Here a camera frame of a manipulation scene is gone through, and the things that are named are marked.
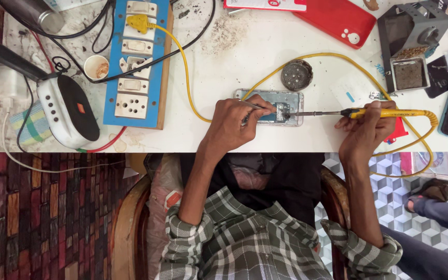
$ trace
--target wooden chair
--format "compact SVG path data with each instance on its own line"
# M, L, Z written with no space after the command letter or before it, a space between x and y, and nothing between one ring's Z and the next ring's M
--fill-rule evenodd
M145 205L150 194L150 176L143 177L130 191L114 218L112 242L112 277L124 280L148 279L146 230L149 210ZM321 203L328 219L350 228L345 182L329 169L321 170ZM333 278L347 279L348 260L332 246Z

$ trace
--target paper cup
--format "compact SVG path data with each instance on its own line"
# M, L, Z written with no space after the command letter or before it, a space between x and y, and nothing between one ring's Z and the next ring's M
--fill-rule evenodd
M93 55L84 62L84 73L94 81L101 80L108 75L110 64L101 55Z

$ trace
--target brick pattern wall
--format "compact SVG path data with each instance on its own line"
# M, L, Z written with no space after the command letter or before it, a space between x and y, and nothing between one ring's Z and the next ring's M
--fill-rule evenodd
M3 17L0 11L0 42ZM123 155L12 154L27 165L65 170L119 162ZM0 153L0 279L111 279L112 222L138 176L122 179L124 163L64 173L24 168Z

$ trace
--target rolled-up sleeve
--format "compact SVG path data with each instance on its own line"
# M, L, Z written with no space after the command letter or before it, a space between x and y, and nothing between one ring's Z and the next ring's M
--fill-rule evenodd
M383 234L384 245L378 248L338 223L322 220L321 225L333 244L348 258L350 278L398 279L390 272L402 257L402 247L395 239Z
M205 210L197 226L179 220L178 213L178 206L167 212L165 232L169 243L162 252L160 272L155 279L196 279L202 245L213 235L214 223Z

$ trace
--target yellow soldering iron handle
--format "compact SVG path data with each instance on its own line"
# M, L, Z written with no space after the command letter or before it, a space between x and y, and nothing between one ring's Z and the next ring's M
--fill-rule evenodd
M366 113L365 108L350 108L349 118L362 118ZM381 109L381 117L415 117L424 116L424 110Z

